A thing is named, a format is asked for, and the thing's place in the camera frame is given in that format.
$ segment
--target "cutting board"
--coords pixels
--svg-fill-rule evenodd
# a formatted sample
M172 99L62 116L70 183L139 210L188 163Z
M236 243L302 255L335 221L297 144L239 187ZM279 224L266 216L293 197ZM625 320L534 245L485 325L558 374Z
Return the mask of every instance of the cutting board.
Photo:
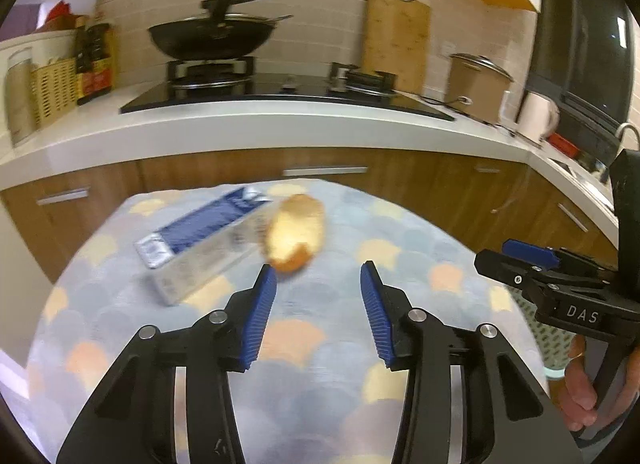
M431 9L417 0L367 0L362 70L398 76L396 89L422 93Z

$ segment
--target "blue and white box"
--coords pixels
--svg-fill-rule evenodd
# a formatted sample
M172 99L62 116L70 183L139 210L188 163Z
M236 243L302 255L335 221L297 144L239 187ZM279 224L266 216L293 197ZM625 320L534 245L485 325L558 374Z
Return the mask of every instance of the blue and white box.
M135 242L164 301L174 305L258 248L275 201L250 186L183 215Z

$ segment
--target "gas stove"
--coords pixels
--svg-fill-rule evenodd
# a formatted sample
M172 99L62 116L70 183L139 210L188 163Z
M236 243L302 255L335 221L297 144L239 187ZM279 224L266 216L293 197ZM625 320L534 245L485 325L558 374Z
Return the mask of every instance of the gas stove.
M124 105L120 112L233 100L319 101L385 108L447 121L455 118L394 91L396 75L365 74L357 66L332 64L329 76L255 73L255 60L167 64L167 80Z

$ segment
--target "table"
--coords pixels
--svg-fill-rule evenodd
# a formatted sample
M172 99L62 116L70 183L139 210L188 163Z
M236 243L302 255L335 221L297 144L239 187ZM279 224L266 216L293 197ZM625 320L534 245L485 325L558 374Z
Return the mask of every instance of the table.
M326 244L304 270L278 277L258 361L245 374L229 374L248 464L390 461L406 373L389 372L376 354L358 277L368 259L385 284L403 289L414 306L446 325L496 325L546 386L536 343L508 290L480 277L473 253L446 233L396 205L326 181L252 186L271 195L305 192L320 199ZM143 278L133 247L150 231L235 187L131 197L60 277L28 362L31 415L52 462L84 402L139 327L188 327L224 307L232 292L253 285L263 263L257 251L168 307ZM460 462L462 400L455 368L452 377L451 459ZM184 427L183 371L176 389L177 425ZM176 439L178 462L188 462L184 428Z

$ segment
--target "faucet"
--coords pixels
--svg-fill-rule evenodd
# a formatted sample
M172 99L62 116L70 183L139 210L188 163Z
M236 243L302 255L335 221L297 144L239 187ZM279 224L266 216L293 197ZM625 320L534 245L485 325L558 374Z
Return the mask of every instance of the faucet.
M624 123L621 123L620 127L618 127L618 130L616 130L616 138L620 140L618 154L620 154L620 152L622 151L622 136L625 134L625 130L627 129L631 129L634 131L634 134L636 135L636 140L638 141L638 150L640 150L640 131L638 131L638 127L636 127L633 123L631 123L631 121L625 121ZM609 168L603 171L602 175L600 176L600 182L602 184L607 184L608 179L609 179Z

